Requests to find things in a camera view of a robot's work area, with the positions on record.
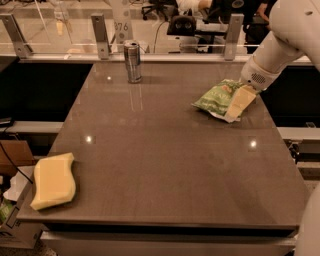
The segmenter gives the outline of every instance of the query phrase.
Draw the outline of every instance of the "sponge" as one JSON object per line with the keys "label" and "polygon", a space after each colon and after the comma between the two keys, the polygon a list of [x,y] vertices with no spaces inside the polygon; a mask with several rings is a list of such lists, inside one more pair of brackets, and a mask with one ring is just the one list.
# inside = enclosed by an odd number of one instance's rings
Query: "sponge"
{"label": "sponge", "polygon": [[35,166],[36,194],[30,206],[34,210],[70,202],[76,192],[71,172],[72,153],[40,159]]}

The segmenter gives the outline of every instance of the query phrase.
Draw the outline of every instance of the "aluminum can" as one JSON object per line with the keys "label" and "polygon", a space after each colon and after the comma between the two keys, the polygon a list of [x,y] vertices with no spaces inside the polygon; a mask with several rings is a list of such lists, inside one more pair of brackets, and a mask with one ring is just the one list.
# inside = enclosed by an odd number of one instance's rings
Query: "aluminum can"
{"label": "aluminum can", "polygon": [[124,59],[128,72],[129,83],[139,83],[141,81],[141,61],[140,46],[135,40],[126,40],[124,45]]}

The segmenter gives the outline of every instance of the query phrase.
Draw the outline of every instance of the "table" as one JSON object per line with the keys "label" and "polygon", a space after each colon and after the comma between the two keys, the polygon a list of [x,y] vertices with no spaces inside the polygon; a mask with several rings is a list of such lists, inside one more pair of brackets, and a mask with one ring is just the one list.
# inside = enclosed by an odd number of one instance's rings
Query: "table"
{"label": "table", "polygon": [[[145,62],[142,82],[129,84],[124,63],[94,64],[50,151],[74,154],[76,196],[37,212],[31,191],[18,218],[44,223],[44,236],[64,237],[65,248],[72,237],[69,249],[77,253],[87,248],[84,234],[109,242],[131,234],[144,245],[172,234],[169,243],[203,246],[217,237],[266,238],[268,246],[291,238],[309,194],[260,97],[232,124],[191,105],[221,80],[238,79],[242,66]],[[106,246],[101,239],[91,237],[94,248]],[[189,246],[184,255],[193,255]]]}

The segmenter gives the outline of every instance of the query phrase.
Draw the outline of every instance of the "gray table surface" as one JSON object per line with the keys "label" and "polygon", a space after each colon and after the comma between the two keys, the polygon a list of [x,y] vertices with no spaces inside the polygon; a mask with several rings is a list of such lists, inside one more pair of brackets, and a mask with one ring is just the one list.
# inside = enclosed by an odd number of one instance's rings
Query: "gray table surface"
{"label": "gray table surface", "polygon": [[[50,155],[72,152],[77,192],[18,218],[43,223],[292,228],[309,196],[260,97],[228,124],[191,106],[243,63],[94,64]],[[256,141],[256,148],[251,142]]]}

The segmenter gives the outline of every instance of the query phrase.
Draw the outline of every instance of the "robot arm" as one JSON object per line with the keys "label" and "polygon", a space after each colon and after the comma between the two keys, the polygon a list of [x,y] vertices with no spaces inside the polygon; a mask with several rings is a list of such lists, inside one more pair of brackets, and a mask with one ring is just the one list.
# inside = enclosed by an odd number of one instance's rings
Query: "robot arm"
{"label": "robot arm", "polygon": [[267,89],[292,61],[306,55],[320,70],[320,0],[278,0],[271,32],[244,65],[241,82]]}

